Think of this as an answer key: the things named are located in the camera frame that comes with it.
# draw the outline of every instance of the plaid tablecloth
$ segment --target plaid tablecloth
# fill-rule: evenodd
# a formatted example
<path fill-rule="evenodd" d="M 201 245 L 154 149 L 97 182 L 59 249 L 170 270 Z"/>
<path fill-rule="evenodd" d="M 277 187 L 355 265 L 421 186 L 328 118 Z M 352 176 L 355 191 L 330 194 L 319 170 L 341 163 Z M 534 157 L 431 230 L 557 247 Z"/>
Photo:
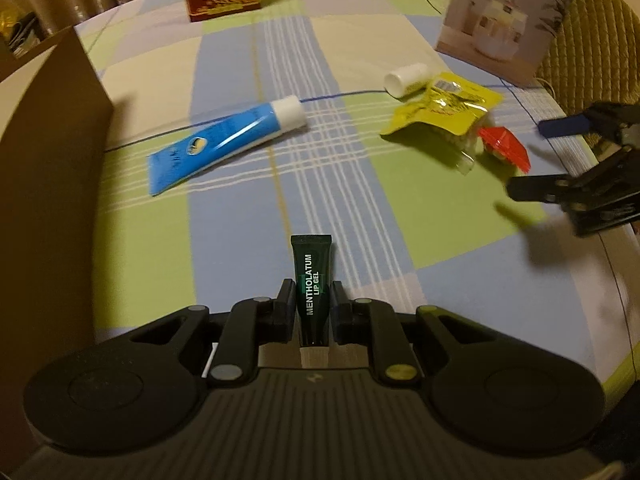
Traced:
<path fill-rule="evenodd" d="M 398 106 L 383 75 L 421 61 L 504 96 L 495 124 L 527 147 L 532 174 L 583 171 L 580 140 L 536 133 L 562 113 L 551 97 L 436 54 L 447 0 L 262 2 L 190 23 L 184 0 L 135 0 L 78 27 L 116 105 L 95 231 L 98 335 L 272 296 L 293 277 L 289 236 L 329 233 L 334 277 L 354 297 L 437 304 L 580 362 L 618 398 L 640 339 L 630 230 L 580 240 L 558 208 L 508 199 L 499 162 L 463 176 L 434 139 L 379 136 Z M 305 102 L 304 132 L 148 195 L 147 155 L 289 94 Z"/>

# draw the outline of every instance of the quilted fabric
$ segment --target quilted fabric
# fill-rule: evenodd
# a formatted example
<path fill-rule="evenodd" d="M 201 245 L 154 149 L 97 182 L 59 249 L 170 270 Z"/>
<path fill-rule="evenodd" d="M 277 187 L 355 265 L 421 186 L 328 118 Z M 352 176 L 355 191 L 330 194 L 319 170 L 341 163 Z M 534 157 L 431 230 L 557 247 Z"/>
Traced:
<path fill-rule="evenodd" d="M 574 0 L 536 75 L 570 115 L 598 100 L 638 101 L 639 57 L 640 19 L 623 0 Z"/>

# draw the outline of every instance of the plastic packet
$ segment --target plastic packet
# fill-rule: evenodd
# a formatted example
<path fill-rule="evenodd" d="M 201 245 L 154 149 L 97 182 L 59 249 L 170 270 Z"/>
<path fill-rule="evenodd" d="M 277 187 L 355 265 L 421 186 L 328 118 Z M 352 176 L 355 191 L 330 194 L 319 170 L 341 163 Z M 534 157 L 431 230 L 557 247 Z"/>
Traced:
<path fill-rule="evenodd" d="M 527 149 L 510 130 L 504 126 L 480 128 L 478 136 L 484 148 L 500 160 L 516 166 L 522 173 L 529 173 L 531 163 Z"/>
<path fill-rule="evenodd" d="M 443 72 L 431 81 L 421 99 L 396 108 L 391 124 L 382 135 L 412 123 L 435 126 L 433 130 L 458 150 L 456 167 L 467 174 L 476 160 L 478 129 L 487 112 L 500 101 L 502 96 L 498 92 Z"/>

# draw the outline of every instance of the toothpaste tube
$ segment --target toothpaste tube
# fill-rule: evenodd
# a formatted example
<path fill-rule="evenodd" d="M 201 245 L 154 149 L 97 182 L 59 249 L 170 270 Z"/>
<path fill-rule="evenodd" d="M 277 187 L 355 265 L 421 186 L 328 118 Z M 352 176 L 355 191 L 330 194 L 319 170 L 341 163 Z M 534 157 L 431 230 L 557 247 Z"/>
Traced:
<path fill-rule="evenodd" d="M 305 124 L 305 111 L 293 95 L 226 118 L 149 155 L 149 194 L 160 194 L 213 164 Z"/>

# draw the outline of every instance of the label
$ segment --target label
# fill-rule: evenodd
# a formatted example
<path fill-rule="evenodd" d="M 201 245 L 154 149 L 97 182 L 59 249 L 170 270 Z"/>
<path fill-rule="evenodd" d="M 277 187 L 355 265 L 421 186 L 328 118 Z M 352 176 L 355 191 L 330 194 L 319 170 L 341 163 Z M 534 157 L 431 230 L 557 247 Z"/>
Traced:
<path fill-rule="evenodd" d="M 187 155 L 197 155 L 202 150 L 204 150 L 204 147 L 206 145 L 207 139 L 205 139 L 204 137 L 194 137 L 193 139 L 191 139 L 191 142 L 187 147 Z"/>
<path fill-rule="evenodd" d="M 315 313 L 316 305 L 320 300 L 319 296 L 324 288 L 324 275 L 315 270 L 318 268 L 318 263 L 315 259 L 315 251 L 305 253 L 305 273 L 298 277 L 300 294 L 305 300 L 305 313 L 309 317 L 312 317 Z"/>
<path fill-rule="evenodd" d="M 449 92 L 450 94 L 460 93 L 460 85 L 453 81 L 445 81 L 444 79 L 438 79 L 434 84 L 434 88 L 442 90 L 443 92 Z"/>

